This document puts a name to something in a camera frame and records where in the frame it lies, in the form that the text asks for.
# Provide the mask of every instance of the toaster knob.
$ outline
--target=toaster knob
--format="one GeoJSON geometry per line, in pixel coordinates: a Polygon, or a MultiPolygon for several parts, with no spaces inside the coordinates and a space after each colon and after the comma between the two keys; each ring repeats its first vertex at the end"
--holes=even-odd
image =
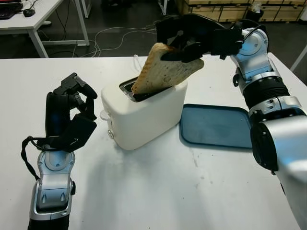
{"type": "Polygon", "coordinates": [[[109,121],[111,120],[111,117],[109,115],[109,113],[107,113],[105,110],[100,112],[100,118],[104,121],[109,121]]]}

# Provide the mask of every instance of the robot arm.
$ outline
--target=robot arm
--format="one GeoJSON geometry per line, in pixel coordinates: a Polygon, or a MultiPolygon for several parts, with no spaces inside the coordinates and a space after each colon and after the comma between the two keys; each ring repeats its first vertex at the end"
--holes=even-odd
{"type": "Polygon", "coordinates": [[[22,159],[35,177],[28,230],[66,230],[69,226],[72,196],[76,185],[71,179],[75,163],[74,150],[85,145],[96,128],[94,120],[95,91],[76,73],[48,93],[46,100],[46,137],[28,137],[23,141],[22,159]],[[84,94],[84,102],[79,93],[84,94]],[[80,113],[71,120],[70,110],[80,113]],[[30,142],[41,150],[37,164],[38,177],[27,161],[25,147],[30,142]]]}
{"type": "Polygon", "coordinates": [[[277,175],[301,229],[307,228],[307,113],[268,58],[265,27],[242,20],[226,29],[195,14],[167,19],[156,25],[158,42],[178,48],[161,57],[190,62],[204,53],[230,56],[236,64],[233,77],[249,108],[255,160],[277,175]]]}

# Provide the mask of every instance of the toaster slot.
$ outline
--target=toaster slot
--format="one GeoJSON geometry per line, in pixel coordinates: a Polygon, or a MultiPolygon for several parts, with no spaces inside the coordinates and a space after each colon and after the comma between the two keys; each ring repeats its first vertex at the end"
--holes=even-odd
{"type": "Polygon", "coordinates": [[[166,89],[163,89],[161,91],[158,92],[152,92],[152,93],[142,93],[142,94],[133,94],[131,88],[134,85],[134,83],[136,82],[137,77],[130,79],[128,81],[125,81],[123,83],[121,83],[119,85],[119,88],[124,92],[124,94],[130,98],[130,100],[132,100],[133,102],[141,102],[147,98],[150,98],[166,89]]]}

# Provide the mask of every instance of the slice of bread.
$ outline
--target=slice of bread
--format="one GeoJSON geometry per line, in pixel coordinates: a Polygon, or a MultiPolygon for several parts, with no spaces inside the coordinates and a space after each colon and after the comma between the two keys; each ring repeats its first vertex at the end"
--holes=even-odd
{"type": "Polygon", "coordinates": [[[137,81],[132,87],[134,94],[157,92],[178,85],[204,66],[201,59],[189,63],[160,60],[163,54],[174,51],[175,48],[163,43],[154,44],[137,81]]]}

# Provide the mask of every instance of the blue tray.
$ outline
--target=blue tray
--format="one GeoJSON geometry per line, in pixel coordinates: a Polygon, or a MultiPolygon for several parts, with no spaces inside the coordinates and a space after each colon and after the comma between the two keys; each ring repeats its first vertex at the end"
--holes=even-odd
{"type": "Polygon", "coordinates": [[[185,104],[180,133],[192,144],[251,149],[248,113],[238,107],[185,104]]]}

